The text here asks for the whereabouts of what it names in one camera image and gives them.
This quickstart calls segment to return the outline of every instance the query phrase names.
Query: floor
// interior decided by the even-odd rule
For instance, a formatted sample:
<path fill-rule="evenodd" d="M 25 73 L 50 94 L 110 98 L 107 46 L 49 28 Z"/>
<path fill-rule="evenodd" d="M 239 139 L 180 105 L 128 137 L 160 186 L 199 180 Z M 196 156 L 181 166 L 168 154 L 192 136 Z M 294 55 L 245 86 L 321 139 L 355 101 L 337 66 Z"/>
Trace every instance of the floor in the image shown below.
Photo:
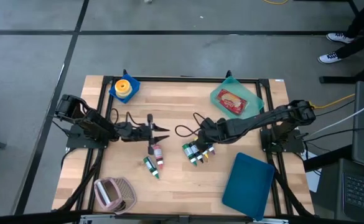
<path fill-rule="evenodd" d="M 364 0 L 355 1 L 357 7 Z M 75 30 L 83 0 L 0 0 L 0 30 Z M 354 18 L 347 2 L 290 0 L 89 1 L 81 30 L 345 30 Z M 0 32 L 0 215 L 12 213 L 39 130 L 45 119 L 71 35 Z M 62 94 L 79 95 L 86 75 L 280 78 L 290 100 L 324 105 L 354 92 L 353 85 L 321 85 L 322 75 L 350 76 L 364 69 L 364 50 L 333 65 L 317 57 L 341 47 L 323 35 L 79 35 Z M 314 131 L 346 117 L 353 105 L 319 117 L 301 130 Z M 352 127 L 347 121 L 329 132 Z M 50 129 L 27 213 L 47 212 L 60 173 L 66 137 Z M 350 144 L 344 133 L 316 142 L 326 149 Z M 324 151 L 309 146 L 314 154 Z"/>

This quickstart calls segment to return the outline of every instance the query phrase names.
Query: keyboard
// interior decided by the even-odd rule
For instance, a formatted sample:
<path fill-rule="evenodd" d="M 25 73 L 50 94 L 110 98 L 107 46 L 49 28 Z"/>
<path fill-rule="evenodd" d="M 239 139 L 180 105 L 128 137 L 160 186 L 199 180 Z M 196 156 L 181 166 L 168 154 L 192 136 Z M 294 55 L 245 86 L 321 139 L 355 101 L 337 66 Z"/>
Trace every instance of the keyboard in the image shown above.
<path fill-rule="evenodd" d="M 345 202 L 364 208 L 364 177 L 344 174 Z"/>

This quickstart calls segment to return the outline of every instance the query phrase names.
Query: person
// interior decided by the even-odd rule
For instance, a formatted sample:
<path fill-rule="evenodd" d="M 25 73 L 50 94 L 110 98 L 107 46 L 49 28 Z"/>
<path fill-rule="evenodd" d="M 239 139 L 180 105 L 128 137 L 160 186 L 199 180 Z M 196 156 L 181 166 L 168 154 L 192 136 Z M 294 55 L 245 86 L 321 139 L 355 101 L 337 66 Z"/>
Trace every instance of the person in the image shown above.
<path fill-rule="evenodd" d="M 355 39 L 358 33 L 364 28 L 364 8 L 358 13 L 348 31 L 345 33 L 329 33 L 327 39 L 333 42 L 341 42 L 347 44 L 338 50 L 317 58 L 320 63 L 334 63 L 347 58 L 362 49 L 364 49 L 364 36 Z"/>

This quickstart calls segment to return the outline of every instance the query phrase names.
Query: green tray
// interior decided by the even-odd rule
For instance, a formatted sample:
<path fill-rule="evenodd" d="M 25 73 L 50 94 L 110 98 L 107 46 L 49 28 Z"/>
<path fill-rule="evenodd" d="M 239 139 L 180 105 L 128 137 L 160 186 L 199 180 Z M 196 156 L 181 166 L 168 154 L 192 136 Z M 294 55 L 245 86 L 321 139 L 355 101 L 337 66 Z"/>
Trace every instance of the green tray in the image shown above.
<path fill-rule="evenodd" d="M 217 95 L 222 89 L 225 89 L 232 94 L 235 94 L 236 96 L 239 96 L 240 98 L 246 100 L 247 104 L 241 114 L 234 114 L 219 103 L 219 101 L 217 100 Z M 245 88 L 239 81 L 237 81 L 237 79 L 233 77 L 226 78 L 226 80 L 223 81 L 223 83 L 220 84 L 218 88 L 211 92 L 210 98 L 211 102 L 229 118 L 250 118 L 259 114 L 260 110 L 263 108 L 263 100 L 247 90 L 247 88 Z"/>

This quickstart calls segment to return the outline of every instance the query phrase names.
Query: blue cutting board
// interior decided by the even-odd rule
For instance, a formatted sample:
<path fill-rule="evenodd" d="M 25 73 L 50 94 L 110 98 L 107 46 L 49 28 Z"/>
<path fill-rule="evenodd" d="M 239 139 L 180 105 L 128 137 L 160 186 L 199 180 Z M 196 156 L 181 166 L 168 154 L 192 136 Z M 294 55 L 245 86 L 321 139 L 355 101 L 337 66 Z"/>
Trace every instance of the blue cutting board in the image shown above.
<path fill-rule="evenodd" d="M 223 204 L 262 220 L 273 175 L 272 165 L 239 152 L 227 181 Z"/>

